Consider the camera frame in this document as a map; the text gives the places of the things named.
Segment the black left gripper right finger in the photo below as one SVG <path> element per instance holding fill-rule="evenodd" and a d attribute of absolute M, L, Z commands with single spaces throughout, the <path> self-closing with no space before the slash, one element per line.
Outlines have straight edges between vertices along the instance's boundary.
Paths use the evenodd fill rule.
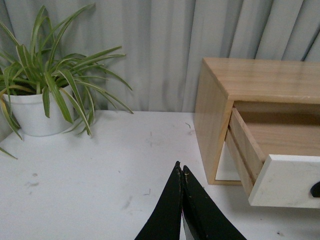
<path fill-rule="evenodd" d="M 191 170 L 183 167 L 182 217 L 187 240 L 244 240 Z"/>

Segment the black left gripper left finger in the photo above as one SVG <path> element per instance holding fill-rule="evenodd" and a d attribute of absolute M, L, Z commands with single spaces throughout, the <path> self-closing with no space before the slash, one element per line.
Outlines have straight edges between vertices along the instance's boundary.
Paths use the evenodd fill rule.
<path fill-rule="evenodd" d="M 178 240 L 182 218 L 182 170 L 177 161 L 137 240 Z"/>

